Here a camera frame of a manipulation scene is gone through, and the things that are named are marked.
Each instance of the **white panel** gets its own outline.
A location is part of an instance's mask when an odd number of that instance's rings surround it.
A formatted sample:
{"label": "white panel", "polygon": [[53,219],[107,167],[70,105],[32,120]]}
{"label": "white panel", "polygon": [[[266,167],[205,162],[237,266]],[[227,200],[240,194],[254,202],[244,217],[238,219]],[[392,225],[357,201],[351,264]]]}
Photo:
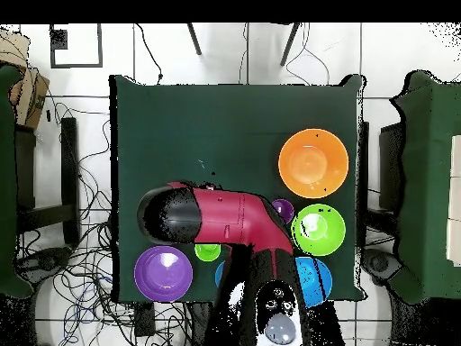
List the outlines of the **white panel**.
{"label": "white panel", "polygon": [[461,135],[454,136],[451,141],[451,176],[461,178]]}
{"label": "white panel", "polygon": [[447,259],[461,264],[461,222],[447,221]]}
{"label": "white panel", "polygon": [[448,219],[461,222],[461,178],[450,179],[448,210]]}

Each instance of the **green table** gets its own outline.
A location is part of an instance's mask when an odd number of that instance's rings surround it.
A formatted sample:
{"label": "green table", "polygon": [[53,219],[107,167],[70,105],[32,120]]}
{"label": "green table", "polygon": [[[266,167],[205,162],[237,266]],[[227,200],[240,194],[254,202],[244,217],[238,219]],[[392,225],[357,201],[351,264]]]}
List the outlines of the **green table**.
{"label": "green table", "polygon": [[404,267],[390,286],[408,304],[461,298],[461,268],[446,254],[451,139],[461,134],[461,86],[440,84],[424,71],[412,72],[405,84],[395,97],[406,127],[398,218]]}
{"label": "green table", "polygon": [[[134,265],[151,243],[136,221],[138,203],[151,188],[186,179],[245,191],[268,200],[286,198],[296,212],[325,203],[343,216],[346,239],[321,258],[333,277],[330,299],[364,298],[354,285],[357,93],[361,76],[341,86],[140,86],[111,77],[113,191],[118,188],[120,301],[145,301],[134,283]],[[278,174],[278,154],[300,130],[317,127],[336,134],[349,155],[341,188],[316,200],[293,194]],[[177,245],[190,259],[194,280],[181,301],[214,301],[214,273],[228,250],[200,261],[194,245]]]}

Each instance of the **orange bowl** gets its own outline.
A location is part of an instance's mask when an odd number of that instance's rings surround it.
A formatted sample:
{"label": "orange bowl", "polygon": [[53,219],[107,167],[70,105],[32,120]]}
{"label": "orange bowl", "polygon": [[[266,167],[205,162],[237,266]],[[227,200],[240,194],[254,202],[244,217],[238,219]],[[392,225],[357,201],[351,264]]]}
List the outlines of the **orange bowl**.
{"label": "orange bowl", "polygon": [[348,152],[341,140],[322,129],[296,133],[280,151],[278,171],[295,194],[316,199],[334,193],[348,174]]}

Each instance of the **black frame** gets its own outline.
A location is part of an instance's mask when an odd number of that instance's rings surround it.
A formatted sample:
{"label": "black frame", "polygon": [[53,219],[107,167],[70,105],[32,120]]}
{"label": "black frame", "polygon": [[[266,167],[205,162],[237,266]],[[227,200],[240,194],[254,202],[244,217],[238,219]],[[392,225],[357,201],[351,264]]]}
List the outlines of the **black frame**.
{"label": "black frame", "polygon": [[[53,24],[50,25],[50,34],[52,32],[63,31],[63,30],[55,30]],[[57,64],[55,58],[55,50],[56,49],[66,49],[67,42],[65,44],[65,48],[56,48],[56,46],[50,45],[50,62],[51,68],[102,68],[103,67],[103,31],[101,28],[101,24],[97,24],[97,55],[98,55],[98,62],[97,64]]]}

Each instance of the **white tiled floor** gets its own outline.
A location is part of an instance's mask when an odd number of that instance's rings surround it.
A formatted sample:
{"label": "white tiled floor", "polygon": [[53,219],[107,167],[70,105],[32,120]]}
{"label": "white tiled floor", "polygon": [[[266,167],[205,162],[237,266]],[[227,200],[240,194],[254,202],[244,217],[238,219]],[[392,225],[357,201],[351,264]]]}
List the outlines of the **white tiled floor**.
{"label": "white tiled floor", "polygon": [[[121,74],[134,78],[142,84],[157,83],[158,69],[150,59],[140,29],[133,24],[103,24],[102,68],[50,68],[50,35],[48,25],[8,25],[21,31],[31,39],[30,64],[39,68],[50,79],[50,92],[55,102],[68,108],[95,114],[71,111],[79,127],[79,157],[105,150],[103,124],[108,120],[108,76]],[[89,62],[95,59],[95,44],[79,43],[94,26],[63,25],[68,29],[69,52],[57,54],[57,62],[66,59]],[[243,23],[195,23],[195,31],[203,52],[195,54],[194,45],[185,24],[143,24],[146,42],[155,59],[162,67],[162,84],[226,84],[239,81],[241,57],[246,49],[242,37]],[[443,27],[436,24],[419,23],[312,23],[307,49],[319,56],[330,73],[330,84],[338,84],[348,74],[366,77],[364,120],[370,122],[369,141],[369,187],[379,190],[379,129],[399,122],[397,111],[388,98],[402,91],[405,76],[414,69],[428,69],[442,80],[452,80],[461,72],[460,39],[452,32],[445,36]],[[249,31],[249,83],[286,84],[301,83],[279,65],[291,26],[270,23],[251,23]],[[303,45],[303,28],[294,40],[288,62],[295,57]],[[313,85],[327,83],[327,71],[308,53],[301,55],[290,69]],[[242,82],[246,82],[246,59],[241,70]],[[54,113],[53,104],[47,98],[44,110]],[[62,116],[66,108],[58,105]],[[108,139],[109,123],[105,126]],[[37,130],[36,185],[37,206],[60,203],[58,187],[60,168],[59,127],[42,116]],[[109,153],[86,159],[86,168],[95,176],[100,189],[110,195]],[[86,176],[88,182],[94,182]],[[81,208],[87,206],[85,191],[81,192]],[[368,203],[378,207],[378,195],[369,193]],[[107,219],[106,211],[92,211],[84,223],[97,223]],[[61,225],[56,224],[41,230],[42,237],[32,245],[46,248],[63,243]],[[35,237],[26,235],[26,243]],[[96,237],[90,235],[89,245],[95,246]],[[55,278],[56,288],[69,298],[70,293]],[[391,331],[389,296],[382,287],[375,286],[367,274],[360,277],[361,287],[367,299],[359,303],[336,302],[343,338],[346,346],[387,346]],[[58,345],[64,336],[63,319],[70,303],[58,295],[49,279],[41,288],[37,302],[37,332],[42,342]],[[81,324],[85,345],[93,339],[100,327],[96,322]],[[130,346],[122,337],[118,327],[107,327],[99,336],[101,346]],[[140,340],[141,346],[146,339]],[[176,336],[174,341],[182,341]],[[67,346],[83,346],[83,342]]]}

